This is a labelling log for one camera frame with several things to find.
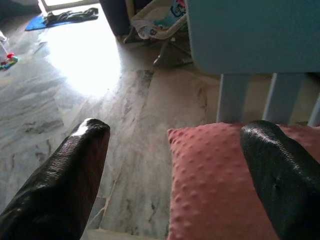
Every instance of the baby seat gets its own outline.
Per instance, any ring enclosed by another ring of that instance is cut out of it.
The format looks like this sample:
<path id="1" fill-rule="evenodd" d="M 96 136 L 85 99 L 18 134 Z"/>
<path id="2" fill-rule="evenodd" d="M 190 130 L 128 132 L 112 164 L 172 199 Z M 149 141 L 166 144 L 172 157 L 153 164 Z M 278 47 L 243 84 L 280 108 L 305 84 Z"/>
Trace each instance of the baby seat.
<path id="1" fill-rule="evenodd" d="M 169 43 L 191 56 L 189 51 L 172 41 L 173 35 L 186 24 L 184 0 L 153 0 L 131 19 L 132 29 L 124 43 L 133 42 L 134 35 L 138 35 L 142 40 L 164 40 L 154 65 L 159 63 Z M 182 61 L 183 64 L 191 62 L 192 60 Z"/>

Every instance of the blue crib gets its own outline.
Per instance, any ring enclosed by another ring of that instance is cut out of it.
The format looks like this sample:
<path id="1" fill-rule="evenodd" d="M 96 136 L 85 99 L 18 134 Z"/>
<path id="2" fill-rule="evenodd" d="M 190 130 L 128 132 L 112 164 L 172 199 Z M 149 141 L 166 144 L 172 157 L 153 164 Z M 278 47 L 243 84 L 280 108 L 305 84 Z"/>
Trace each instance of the blue crib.
<path id="1" fill-rule="evenodd" d="M 221 75 L 216 121 L 240 122 L 250 75 L 274 73 L 262 119 L 287 125 L 304 73 L 320 72 L 320 1 L 186 2 L 194 62 Z M 308 125 L 320 125 L 320 98 Z"/>

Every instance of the colorful toy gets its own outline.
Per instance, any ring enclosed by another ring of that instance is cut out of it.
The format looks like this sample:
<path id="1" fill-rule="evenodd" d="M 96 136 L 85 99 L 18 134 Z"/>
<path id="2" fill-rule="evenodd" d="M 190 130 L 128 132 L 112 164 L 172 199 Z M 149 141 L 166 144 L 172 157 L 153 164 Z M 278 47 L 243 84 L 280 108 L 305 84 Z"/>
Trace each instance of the colorful toy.
<path id="1" fill-rule="evenodd" d="M 19 61 L 19 58 L 14 53 L 8 53 L 6 57 L 7 59 L 0 63 L 0 70 L 8 70 Z"/>

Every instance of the marble floor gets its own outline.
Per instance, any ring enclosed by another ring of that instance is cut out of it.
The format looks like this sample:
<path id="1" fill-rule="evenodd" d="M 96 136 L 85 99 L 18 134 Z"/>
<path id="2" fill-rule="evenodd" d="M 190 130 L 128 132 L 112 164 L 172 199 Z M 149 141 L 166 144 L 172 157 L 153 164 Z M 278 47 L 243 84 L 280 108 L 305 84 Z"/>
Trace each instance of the marble floor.
<path id="1" fill-rule="evenodd" d="M 168 234 L 170 128 L 213 123 L 219 76 L 193 65 L 172 67 L 169 48 L 117 40 L 102 11 L 98 20 L 24 31 L 32 16 L 0 26 L 20 61 L 0 71 L 0 212 L 29 175 L 85 118 L 111 127 L 111 139 L 87 231 L 165 239 Z M 244 122 L 260 119 L 270 75 L 253 75 Z M 305 123 L 320 91 L 308 78 L 291 122 Z M 83 239 L 90 239 L 87 231 Z"/>

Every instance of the pink pillow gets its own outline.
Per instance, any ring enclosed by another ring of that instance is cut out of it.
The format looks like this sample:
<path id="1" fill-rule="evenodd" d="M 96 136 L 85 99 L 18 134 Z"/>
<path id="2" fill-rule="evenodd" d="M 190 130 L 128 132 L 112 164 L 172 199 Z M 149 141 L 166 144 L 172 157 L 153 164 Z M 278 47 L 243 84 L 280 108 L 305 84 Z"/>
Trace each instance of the pink pillow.
<path id="1" fill-rule="evenodd" d="M 170 129 L 172 193 L 168 240 L 277 240 L 240 147 L 241 124 Z M 281 126 L 317 161 L 320 132 Z"/>

